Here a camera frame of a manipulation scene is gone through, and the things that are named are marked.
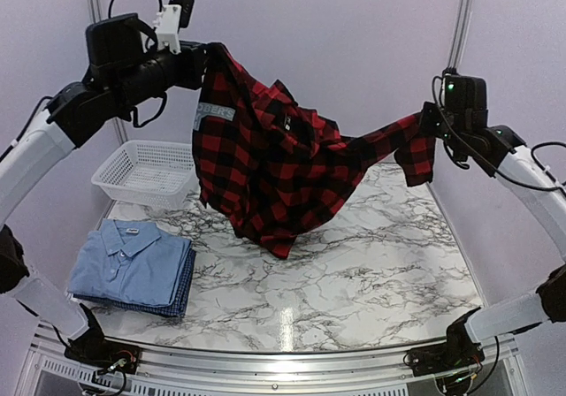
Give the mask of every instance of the white wall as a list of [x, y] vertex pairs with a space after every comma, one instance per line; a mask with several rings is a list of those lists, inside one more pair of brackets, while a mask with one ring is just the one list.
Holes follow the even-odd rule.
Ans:
[[[36, 101], [80, 80], [87, 66], [86, 0], [0, 0], [0, 150], [18, 134]], [[118, 146], [111, 127], [57, 166], [8, 220], [26, 259], [63, 288], [87, 232], [108, 199], [90, 185]], [[0, 296], [0, 394], [13, 394], [35, 320]]]
[[[460, 73], [486, 79], [490, 124], [511, 126], [530, 145], [566, 141], [564, 0], [475, 0]], [[566, 151], [540, 156], [566, 179]], [[437, 156], [433, 189], [490, 303], [516, 296], [560, 266], [557, 249], [528, 210], [478, 167], [460, 171]], [[518, 338], [532, 394], [564, 394], [566, 325]]]
[[[263, 83], [281, 79], [300, 105], [356, 135], [420, 110], [430, 77], [446, 66], [457, 5], [458, 0], [195, 0], [182, 37], [224, 42]], [[156, 0], [117, 0], [115, 12], [139, 11], [150, 22], [156, 8]], [[197, 97], [172, 91], [162, 119], [141, 131], [129, 126], [130, 137], [190, 141]], [[156, 109], [157, 102], [144, 115]]]

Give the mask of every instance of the light blue folded shirt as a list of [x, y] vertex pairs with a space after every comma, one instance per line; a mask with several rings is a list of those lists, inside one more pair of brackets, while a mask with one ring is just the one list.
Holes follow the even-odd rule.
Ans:
[[88, 234], [68, 290], [145, 306], [173, 303], [190, 240], [150, 222], [105, 219]]

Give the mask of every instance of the shirt label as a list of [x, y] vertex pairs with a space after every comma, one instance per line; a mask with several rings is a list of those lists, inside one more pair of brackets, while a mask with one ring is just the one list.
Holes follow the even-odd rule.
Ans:
[[217, 118], [233, 121], [236, 110], [226, 106], [218, 106], [217, 104], [198, 103], [196, 106], [195, 123], [193, 128], [198, 131], [201, 127], [201, 121], [207, 116], [216, 116]]

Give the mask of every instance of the gray marble vein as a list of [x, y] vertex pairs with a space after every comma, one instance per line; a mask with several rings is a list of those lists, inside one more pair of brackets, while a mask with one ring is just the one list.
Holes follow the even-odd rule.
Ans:
[[187, 314], [163, 319], [94, 306], [109, 336], [233, 351], [379, 347], [444, 335], [480, 299], [425, 186], [395, 164], [366, 174], [328, 224], [299, 237], [287, 260], [233, 235], [196, 194], [180, 211], [119, 202], [110, 217], [149, 220], [197, 253]]

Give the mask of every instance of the stack of folded shirts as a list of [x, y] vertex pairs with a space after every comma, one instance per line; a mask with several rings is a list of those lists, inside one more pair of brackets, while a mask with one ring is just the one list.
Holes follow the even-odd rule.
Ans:
[[194, 263], [190, 240], [153, 223], [106, 219], [88, 234], [68, 290], [85, 301], [184, 316]]

